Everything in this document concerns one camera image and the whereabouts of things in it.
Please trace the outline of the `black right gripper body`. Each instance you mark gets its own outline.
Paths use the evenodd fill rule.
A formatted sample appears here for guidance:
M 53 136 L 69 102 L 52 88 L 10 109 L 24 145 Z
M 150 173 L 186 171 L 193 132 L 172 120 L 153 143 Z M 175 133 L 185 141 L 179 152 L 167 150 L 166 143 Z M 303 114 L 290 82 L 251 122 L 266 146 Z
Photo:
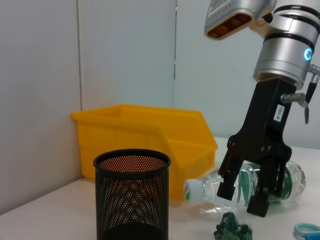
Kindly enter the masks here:
M 232 160 L 289 160 L 292 149 L 283 141 L 283 131 L 291 104 L 282 103 L 283 94 L 296 87 L 283 80 L 255 85 L 245 120 L 239 132 L 229 138 L 228 157 Z

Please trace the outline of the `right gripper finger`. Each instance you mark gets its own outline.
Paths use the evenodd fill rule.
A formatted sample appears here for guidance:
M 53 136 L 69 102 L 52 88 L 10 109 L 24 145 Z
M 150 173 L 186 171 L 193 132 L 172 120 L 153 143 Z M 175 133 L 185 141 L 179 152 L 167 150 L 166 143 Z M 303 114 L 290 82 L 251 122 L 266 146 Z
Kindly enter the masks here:
M 270 204 L 270 196 L 280 197 L 282 195 L 286 163 L 281 159 L 262 160 L 256 190 L 250 197 L 246 210 L 249 214 L 265 217 Z
M 243 149 L 228 149 L 218 174 L 223 178 L 219 184 L 217 195 L 223 199 L 231 201 L 235 192 L 235 181 L 245 160 Z

